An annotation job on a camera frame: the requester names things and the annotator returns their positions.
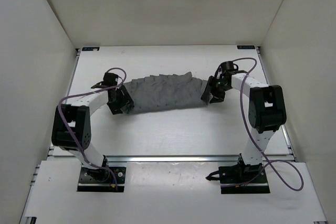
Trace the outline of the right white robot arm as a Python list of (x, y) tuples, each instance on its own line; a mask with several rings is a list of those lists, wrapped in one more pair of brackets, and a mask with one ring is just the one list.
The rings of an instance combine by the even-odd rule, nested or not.
[(249, 140), (239, 155), (242, 165), (235, 169), (236, 178), (248, 182), (254, 176), (253, 168), (262, 165), (269, 140), (286, 122), (284, 96), (281, 86), (256, 80), (248, 72), (239, 70), (233, 61), (225, 61), (209, 77), (201, 100), (207, 104), (223, 102), (226, 91), (231, 89), (240, 91), (241, 100), (243, 96), (249, 99), (248, 117), (243, 118)]

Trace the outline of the grey pleated skirt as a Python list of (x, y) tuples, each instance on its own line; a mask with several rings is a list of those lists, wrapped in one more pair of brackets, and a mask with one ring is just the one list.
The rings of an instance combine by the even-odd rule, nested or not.
[(201, 100), (207, 81), (192, 76), (191, 72), (183, 75), (160, 74), (133, 79), (124, 84), (134, 106), (123, 109), (129, 115), (201, 108), (206, 102)]

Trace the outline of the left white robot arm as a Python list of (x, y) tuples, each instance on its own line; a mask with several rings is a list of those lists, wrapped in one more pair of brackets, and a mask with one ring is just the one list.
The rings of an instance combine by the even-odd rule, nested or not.
[(91, 169), (98, 181), (109, 177), (106, 157), (91, 144), (91, 116), (107, 105), (113, 115), (128, 113), (134, 102), (129, 95), (124, 77), (108, 70), (103, 80), (91, 87), (91, 91), (62, 98), (57, 106), (51, 134), (51, 142), (74, 155), (83, 167)]

